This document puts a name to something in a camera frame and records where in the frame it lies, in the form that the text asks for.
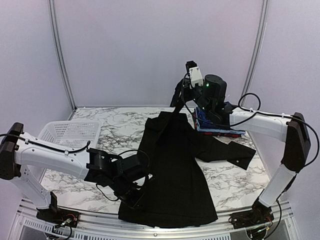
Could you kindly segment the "black long sleeve shirt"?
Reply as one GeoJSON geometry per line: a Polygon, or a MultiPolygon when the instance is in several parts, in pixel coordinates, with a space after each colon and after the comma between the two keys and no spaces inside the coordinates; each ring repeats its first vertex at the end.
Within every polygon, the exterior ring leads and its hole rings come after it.
{"type": "Polygon", "coordinates": [[[255,150],[236,142],[225,144],[197,132],[184,113],[161,111],[144,125],[139,150],[150,158],[152,179],[142,207],[121,204],[118,217],[126,222],[181,227],[205,225],[218,219],[203,171],[203,162],[228,161],[247,169],[255,150]]]}

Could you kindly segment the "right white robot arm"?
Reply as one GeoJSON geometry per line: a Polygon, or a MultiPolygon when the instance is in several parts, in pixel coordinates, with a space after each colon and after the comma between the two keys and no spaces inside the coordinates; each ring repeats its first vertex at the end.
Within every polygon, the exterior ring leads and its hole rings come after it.
{"type": "Polygon", "coordinates": [[[267,216],[267,209],[291,187],[298,173],[309,165],[311,140],[308,131],[311,126],[298,112],[276,114],[228,104],[225,102],[226,88],[227,83],[222,78],[212,74],[203,77],[196,67],[183,76],[180,97],[183,103],[194,101],[205,114],[203,122],[207,124],[263,134],[285,143],[279,167],[247,214],[252,224],[258,224],[267,216]]]}

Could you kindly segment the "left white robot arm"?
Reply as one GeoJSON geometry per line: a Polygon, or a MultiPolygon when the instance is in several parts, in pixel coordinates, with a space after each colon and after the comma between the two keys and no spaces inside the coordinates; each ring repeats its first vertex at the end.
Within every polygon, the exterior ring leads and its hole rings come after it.
{"type": "Polygon", "coordinates": [[[90,147],[73,149],[46,142],[24,131],[16,122],[7,133],[0,135],[0,178],[15,184],[39,212],[58,223],[63,211],[57,197],[45,189],[28,166],[62,172],[101,187],[110,187],[117,200],[131,209],[143,205],[149,182],[150,157],[142,150],[123,157],[90,147]]]}

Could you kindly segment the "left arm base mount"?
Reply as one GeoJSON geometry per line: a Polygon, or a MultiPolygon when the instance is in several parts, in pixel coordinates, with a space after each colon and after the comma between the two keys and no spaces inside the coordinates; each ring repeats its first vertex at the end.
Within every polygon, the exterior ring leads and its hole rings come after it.
{"type": "Polygon", "coordinates": [[[65,223],[66,226],[76,228],[79,222],[80,213],[78,211],[73,211],[69,209],[64,209],[58,207],[57,209],[38,209],[36,218],[53,223],[56,225],[61,225],[65,223]]]}

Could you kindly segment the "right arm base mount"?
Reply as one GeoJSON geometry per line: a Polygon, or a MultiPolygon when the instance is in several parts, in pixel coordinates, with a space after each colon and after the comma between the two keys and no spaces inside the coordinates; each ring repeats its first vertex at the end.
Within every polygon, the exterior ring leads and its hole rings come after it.
{"type": "Polygon", "coordinates": [[[234,229],[247,228],[264,223],[271,223],[274,215],[271,210],[263,212],[259,209],[251,209],[246,211],[234,212],[228,219],[234,229]]]}

